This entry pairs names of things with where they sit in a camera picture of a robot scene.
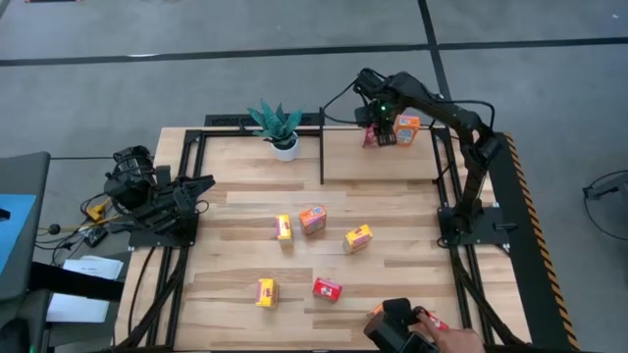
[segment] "person's arm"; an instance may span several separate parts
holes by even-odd
[[[473,329],[438,329],[425,314],[419,314],[421,326],[434,338],[441,353],[485,353],[480,336]]]

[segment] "potted plant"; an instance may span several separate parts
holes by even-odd
[[[303,113],[297,110],[286,116],[281,104],[273,112],[268,103],[264,100],[261,103],[263,114],[248,108],[251,118],[263,128],[261,131],[253,131],[253,134],[266,137],[264,141],[271,143],[278,160],[289,162],[295,159],[298,156],[298,136],[294,129],[301,123]]]

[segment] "succulent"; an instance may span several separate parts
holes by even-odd
[[[301,110],[290,113],[288,117],[284,114],[282,104],[277,107],[277,111],[273,112],[271,107],[263,99],[262,113],[248,108],[248,113],[257,124],[262,126],[264,130],[253,131],[256,136],[266,137],[264,141],[271,142],[275,145],[287,145],[296,139],[293,134],[294,129],[301,123],[303,112]]]

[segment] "concrete floor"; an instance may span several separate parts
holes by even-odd
[[[628,36],[621,0],[428,2],[440,43]],[[426,42],[415,0],[14,0],[0,19],[0,61]],[[496,129],[514,135],[582,349],[624,352],[628,242],[590,224],[581,188],[628,165],[628,46],[441,55],[452,97],[493,102]],[[406,70],[437,90],[427,51],[0,67],[0,156],[58,158],[41,223],[73,225],[113,167],[89,158],[135,144],[154,151],[162,126],[201,126],[205,114],[242,113],[260,97],[314,111],[363,67]],[[348,119],[357,104],[347,97],[331,113]],[[628,236],[624,209],[615,196],[592,204],[605,227]],[[110,236],[91,252],[125,251],[127,240]]]

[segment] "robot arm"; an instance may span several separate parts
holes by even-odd
[[[383,77],[373,70],[363,69],[353,90],[370,100],[366,107],[367,117],[358,117],[358,121],[375,124],[379,131],[391,131],[394,118],[407,108],[420,110],[456,131],[464,166],[469,174],[462,199],[455,206],[451,217],[451,226],[455,232],[470,233],[474,221],[481,216],[482,202],[479,196],[489,163],[499,150],[493,130],[475,112],[445,101],[406,72]]]

